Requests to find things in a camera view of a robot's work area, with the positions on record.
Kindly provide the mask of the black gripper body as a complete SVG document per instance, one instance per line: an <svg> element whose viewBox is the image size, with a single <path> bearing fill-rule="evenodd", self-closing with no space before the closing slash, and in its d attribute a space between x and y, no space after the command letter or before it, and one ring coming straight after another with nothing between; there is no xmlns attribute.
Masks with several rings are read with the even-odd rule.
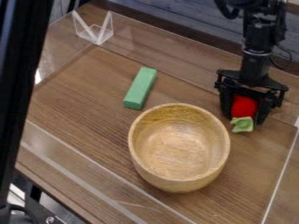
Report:
<svg viewBox="0 0 299 224"><path fill-rule="evenodd" d="M215 88L219 91L221 88L229 88L233 96L243 95L256 100L257 103L263 98L271 98L273 100L272 109L281 107L288 87L271 79L267 74L257 77L244 76L241 71L221 69L216 74Z"/></svg>

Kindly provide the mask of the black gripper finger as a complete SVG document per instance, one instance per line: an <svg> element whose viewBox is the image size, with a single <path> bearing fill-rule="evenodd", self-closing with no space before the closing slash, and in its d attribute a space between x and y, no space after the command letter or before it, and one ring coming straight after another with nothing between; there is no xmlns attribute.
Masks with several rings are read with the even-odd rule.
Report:
<svg viewBox="0 0 299 224"><path fill-rule="evenodd" d="M219 90L219 102L223 115L231 118L231 107L233 102L233 92L229 88L223 87Z"/></svg>
<svg viewBox="0 0 299 224"><path fill-rule="evenodd" d="M272 109L273 100L263 98L256 111L255 125L261 125Z"/></svg>

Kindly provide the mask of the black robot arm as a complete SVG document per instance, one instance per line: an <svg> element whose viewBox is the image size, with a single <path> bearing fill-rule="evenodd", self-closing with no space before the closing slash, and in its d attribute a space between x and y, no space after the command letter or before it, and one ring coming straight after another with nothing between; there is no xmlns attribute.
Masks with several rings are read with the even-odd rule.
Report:
<svg viewBox="0 0 299 224"><path fill-rule="evenodd" d="M280 108L288 86L268 75L273 47L285 39L285 0L213 0L225 19L243 12L243 58L239 70L219 69L215 88L219 90L221 113L232 118L236 96L256 101L253 124L261 125L269 112Z"/></svg>

